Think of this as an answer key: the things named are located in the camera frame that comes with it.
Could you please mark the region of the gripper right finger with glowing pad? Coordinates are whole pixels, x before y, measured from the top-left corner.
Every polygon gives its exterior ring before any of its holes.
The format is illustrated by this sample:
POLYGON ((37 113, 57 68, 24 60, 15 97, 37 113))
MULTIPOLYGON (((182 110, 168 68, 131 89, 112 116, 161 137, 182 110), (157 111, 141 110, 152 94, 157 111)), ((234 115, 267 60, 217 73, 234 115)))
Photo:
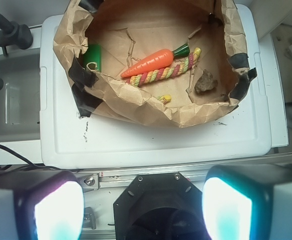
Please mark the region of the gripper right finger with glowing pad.
POLYGON ((292 240, 292 163, 213 166, 202 212, 213 240, 292 240))

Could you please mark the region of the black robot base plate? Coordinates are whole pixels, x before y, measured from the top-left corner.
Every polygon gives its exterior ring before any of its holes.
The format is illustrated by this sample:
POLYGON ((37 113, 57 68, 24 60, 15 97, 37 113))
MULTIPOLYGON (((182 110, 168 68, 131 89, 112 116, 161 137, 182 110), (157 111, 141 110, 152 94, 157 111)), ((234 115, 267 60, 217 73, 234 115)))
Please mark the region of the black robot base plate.
POLYGON ((202 192, 180 172, 139 174, 113 203, 116 239, 132 227, 163 237, 168 218, 182 210, 202 217, 202 192))

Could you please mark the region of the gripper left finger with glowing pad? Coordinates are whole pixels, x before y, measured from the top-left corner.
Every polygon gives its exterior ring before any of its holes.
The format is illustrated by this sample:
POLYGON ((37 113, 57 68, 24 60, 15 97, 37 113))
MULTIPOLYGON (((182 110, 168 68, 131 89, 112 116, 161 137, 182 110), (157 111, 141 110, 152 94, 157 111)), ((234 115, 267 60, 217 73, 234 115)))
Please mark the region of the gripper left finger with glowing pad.
POLYGON ((83 217, 71 171, 0 171, 0 240, 77 240, 83 217))

